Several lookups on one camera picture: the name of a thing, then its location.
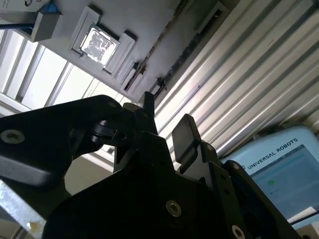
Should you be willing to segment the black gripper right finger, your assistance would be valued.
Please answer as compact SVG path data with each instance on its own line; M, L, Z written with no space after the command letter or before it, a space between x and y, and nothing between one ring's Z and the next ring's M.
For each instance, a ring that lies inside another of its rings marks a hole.
M297 239L299 234L239 163L222 163L192 116L172 131L179 173L202 184L196 234L212 239Z

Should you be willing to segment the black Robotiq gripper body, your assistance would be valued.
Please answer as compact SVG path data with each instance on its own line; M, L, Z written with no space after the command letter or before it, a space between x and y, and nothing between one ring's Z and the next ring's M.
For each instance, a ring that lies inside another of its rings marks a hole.
M45 239L234 239L240 210L227 173L209 190L173 171L128 167L61 203Z

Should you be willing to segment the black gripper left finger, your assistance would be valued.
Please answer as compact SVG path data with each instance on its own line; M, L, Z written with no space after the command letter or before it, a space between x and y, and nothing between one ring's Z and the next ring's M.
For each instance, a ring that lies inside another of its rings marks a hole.
M115 147L107 187L165 185L174 178L166 141L155 125L155 100L145 92L130 109L106 95L31 110L0 120L0 176L32 187L62 182L73 160Z

